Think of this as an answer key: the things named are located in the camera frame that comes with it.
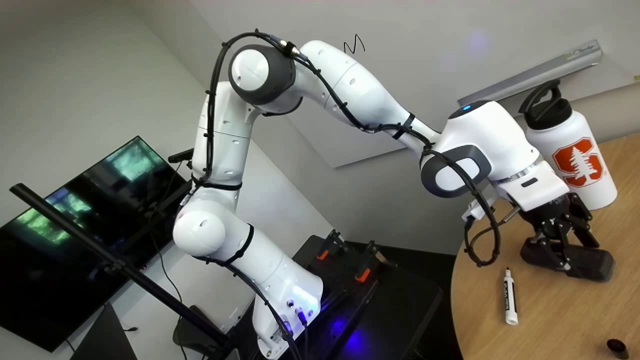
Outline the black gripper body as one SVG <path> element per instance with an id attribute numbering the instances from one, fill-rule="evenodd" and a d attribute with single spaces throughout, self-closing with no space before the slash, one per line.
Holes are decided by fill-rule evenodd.
<path id="1" fill-rule="evenodd" d="M 574 192 L 568 192 L 536 209 L 520 211 L 520 215 L 536 234 L 543 232 L 550 238 L 567 238 L 568 232 L 574 232 L 574 226 L 590 227 L 592 219 L 592 211 Z"/>

